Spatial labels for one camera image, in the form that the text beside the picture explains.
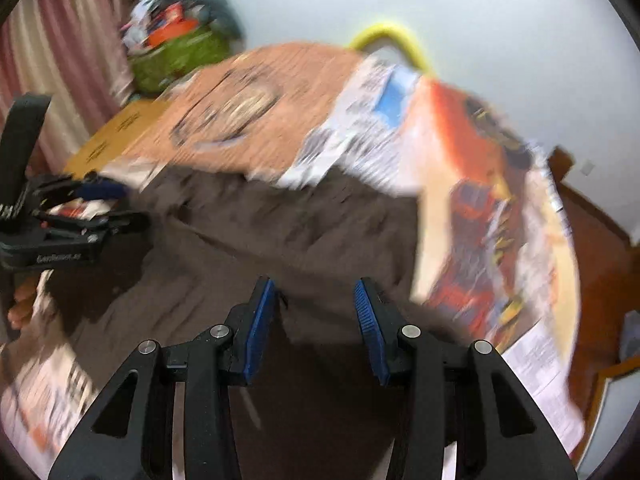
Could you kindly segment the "person's left hand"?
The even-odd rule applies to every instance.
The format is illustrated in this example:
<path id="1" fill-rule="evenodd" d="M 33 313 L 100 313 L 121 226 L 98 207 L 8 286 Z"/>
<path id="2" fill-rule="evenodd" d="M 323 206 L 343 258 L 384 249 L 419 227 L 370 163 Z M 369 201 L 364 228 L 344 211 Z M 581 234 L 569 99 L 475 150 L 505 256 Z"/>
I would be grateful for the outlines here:
<path id="1" fill-rule="evenodd" d="M 38 274 L 29 275 L 15 287 L 13 306 L 6 315 L 12 330 L 21 330 L 32 318 L 39 279 Z"/>

